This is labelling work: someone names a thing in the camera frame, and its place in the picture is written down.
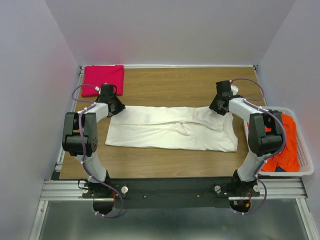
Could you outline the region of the white t shirt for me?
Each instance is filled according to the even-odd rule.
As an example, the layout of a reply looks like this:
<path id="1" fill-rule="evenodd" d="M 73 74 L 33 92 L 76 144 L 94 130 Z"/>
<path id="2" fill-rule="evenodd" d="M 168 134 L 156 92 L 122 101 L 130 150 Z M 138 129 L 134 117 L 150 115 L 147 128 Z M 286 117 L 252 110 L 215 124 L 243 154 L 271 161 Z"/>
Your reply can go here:
<path id="1" fill-rule="evenodd" d="M 105 144 L 116 147 L 236 152 L 231 113 L 209 107 L 127 106 L 110 120 Z"/>

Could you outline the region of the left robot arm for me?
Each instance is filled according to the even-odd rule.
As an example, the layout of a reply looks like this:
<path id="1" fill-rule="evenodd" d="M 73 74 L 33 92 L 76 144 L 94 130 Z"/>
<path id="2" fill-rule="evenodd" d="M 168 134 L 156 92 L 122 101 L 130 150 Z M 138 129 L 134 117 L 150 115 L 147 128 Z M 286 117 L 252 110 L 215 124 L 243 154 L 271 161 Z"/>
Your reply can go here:
<path id="1" fill-rule="evenodd" d="M 77 90 L 83 87 L 90 87 L 98 93 L 95 101 L 75 97 Z M 97 123 L 125 110 L 126 107 L 117 97 L 117 93 L 117 86 L 108 83 L 101 86 L 85 83 L 76 87 L 71 98 L 76 102 L 90 103 L 90 105 L 81 111 L 67 112 L 62 132 L 62 149 L 80 162 L 87 174 L 87 181 L 103 185 L 114 195 L 117 191 L 110 186 L 109 173 L 102 166 L 97 154 Z"/>

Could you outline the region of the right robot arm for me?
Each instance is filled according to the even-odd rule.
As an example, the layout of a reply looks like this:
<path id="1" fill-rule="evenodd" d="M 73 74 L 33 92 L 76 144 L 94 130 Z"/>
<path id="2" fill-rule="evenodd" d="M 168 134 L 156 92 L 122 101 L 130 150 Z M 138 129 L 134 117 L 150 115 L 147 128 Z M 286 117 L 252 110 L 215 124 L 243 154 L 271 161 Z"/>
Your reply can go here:
<path id="1" fill-rule="evenodd" d="M 243 164 L 234 172 L 231 182 L 222 187 L 234 195 L 247 193 L 258 181 L 258 174 L 267 161 L 279 154 L 286 145 L 287 134 L 282 114 L 250 103 L 234 94 L 229 80 L 216 83 L 216 96 L 209 108 L 219 115 L 237 115 L 248 125 L 249 152 Z"/>

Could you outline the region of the folded pink t shirt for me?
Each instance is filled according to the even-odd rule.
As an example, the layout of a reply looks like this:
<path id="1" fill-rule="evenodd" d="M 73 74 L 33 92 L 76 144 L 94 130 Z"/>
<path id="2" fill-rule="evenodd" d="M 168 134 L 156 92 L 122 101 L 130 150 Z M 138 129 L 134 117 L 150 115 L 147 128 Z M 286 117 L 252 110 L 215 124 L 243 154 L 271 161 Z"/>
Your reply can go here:
<path id="1" fill-rule="evenodd" d="M 98 92 L 93 87 L 101 87 L 102 84 L 116 86 L 116 95 L 122 96 L 124 91 L 125 68 L 123 65 L 85 66 L 84 80 L 81 96 L 83 98 L 96 97 Z"/>

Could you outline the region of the orange t shirt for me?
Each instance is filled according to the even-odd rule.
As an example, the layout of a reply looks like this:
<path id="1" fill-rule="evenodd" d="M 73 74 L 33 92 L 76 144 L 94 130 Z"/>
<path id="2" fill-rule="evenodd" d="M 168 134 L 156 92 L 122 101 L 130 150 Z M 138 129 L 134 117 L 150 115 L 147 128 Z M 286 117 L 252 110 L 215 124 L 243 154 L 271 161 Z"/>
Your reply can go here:
<path id="1" fill-rule="evenodd" d="M 293 118 L 282 113 L 282 122 L 286 132 L 286 144 L 282 152 L 270 158 L 262 167 L 262 172 L 298 172 L 297 128 Z"/>

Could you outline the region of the white plastic basket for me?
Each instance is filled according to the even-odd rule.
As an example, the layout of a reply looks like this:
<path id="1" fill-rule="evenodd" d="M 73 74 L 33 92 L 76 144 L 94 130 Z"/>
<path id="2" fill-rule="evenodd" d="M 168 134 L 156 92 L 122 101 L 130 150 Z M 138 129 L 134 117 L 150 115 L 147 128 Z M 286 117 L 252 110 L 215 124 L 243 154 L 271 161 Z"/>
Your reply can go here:
<path id="1" fill-rule="evenodd" d="M 265 110 L 271 111 L 279 111 L 283 114 L 291 116 L 296 124 L 296 141 L 297 141 L 297 156 L 299 162 L 299 171 L 292 172 L 292 171 L 260 171 L 259 174 L 261 176 L 269 176 L 269 177 L 303 177 L 313 174 L 314 172 L 314 165 L 312 162 L 312 158 L 310 156 L 309 150 L 307 148 L 305 139 L 302 135 L 302 131 L 300 125 L 298 124 L 298 119 L 295 113 L 286 107 L 279 107 L 279 106 L 264 106 Z M 251 181 L 254 179 L 254 171 L 260 161 L 262 160 L 261 157 L 258 157 L 252 151 L 249 151 L 243 164 L 238 168 L 237 172 L 240 174 L 241 180 Z"/>

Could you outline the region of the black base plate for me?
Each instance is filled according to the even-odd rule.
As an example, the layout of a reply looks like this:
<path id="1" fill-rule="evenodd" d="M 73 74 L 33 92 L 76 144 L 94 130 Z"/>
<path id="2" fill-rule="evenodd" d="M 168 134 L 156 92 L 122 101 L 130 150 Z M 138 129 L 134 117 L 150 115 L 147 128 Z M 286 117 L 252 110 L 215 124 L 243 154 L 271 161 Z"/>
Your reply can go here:
<path id="1" fill-rule="evenodd" d="M 228 208 L 233 199 L 244 202 L 260 196 L 257 181 L 232 181 L 231 177 L 113 178 L 110 185 L 117 193 L 102 184 L 85 182 L 82 197 L 114 202 L 118 209 L 173 209 Z"/>

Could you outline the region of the aluminium frame rail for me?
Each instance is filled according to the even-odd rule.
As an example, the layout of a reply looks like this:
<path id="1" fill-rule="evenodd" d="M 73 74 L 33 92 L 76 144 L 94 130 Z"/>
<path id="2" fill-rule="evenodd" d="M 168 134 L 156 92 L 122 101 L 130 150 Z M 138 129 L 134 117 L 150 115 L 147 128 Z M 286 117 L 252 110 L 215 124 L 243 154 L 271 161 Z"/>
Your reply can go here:
<path id="1" fill-rule="evenodd" d="M 36 214 L 29 235 L 30 240 L 39 240 L 41 238 L 41 232 L 50 202 L 82 200 L 81 190 L 77 188 L 77 183 L 74 179 L 60 180 L 64 157 L 65 151 L 59 148 L 53 172 L 49 180 L 45 180 L 42 185 Z"/>

